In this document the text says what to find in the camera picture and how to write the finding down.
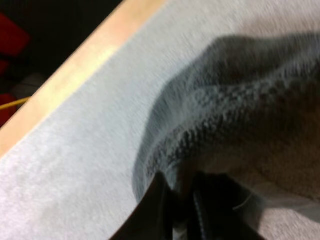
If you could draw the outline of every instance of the yellow cable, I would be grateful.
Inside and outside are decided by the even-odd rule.
[[[20,99],[20,100],[17,100],[17,101],[13,101],[13,102],[1,105],[0,106],[0,110],[11,108],[13,106],[17,106],[17,105],[20,105],[20,104],[24,104],[26,101],[29,100],[29,98],[30,98],[30,96],[26,97],[26,98],[23,98],[23,99]]]

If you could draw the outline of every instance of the red object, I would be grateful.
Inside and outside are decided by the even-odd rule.
[[[29,40],[30,36],[24,30],[0,13],[0,53],[16,57],[26,47]],[[9,65],[9,62],[0,60],[0,75]]]
[[[11,94],[0,94],[0,106],[16,101]],[[0,110],[0,126],[3,126],[17,111],[16,106]]]

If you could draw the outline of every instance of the gray fleece cloth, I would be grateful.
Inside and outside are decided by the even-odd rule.
[[[160,94],[134,192],[141,200],[158,171],[182,198],[196,172],[227,174],[252,192],[242,209],[289,208],[320,223],[319,156],[320,34],[224,37]]]

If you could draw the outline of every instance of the wooden trim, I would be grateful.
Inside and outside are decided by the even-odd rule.
[[[166,0],[126,0],[0,130],[0,157],[48,117],[105,63]]]

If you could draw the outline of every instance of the dark gray knit fabric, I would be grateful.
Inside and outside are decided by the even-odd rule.
[[[319,104],[319,34],[218,39],[156,101],[133,173],[137,200],[157,171],[182,198],[203,171],[276,207],[318,204]]]

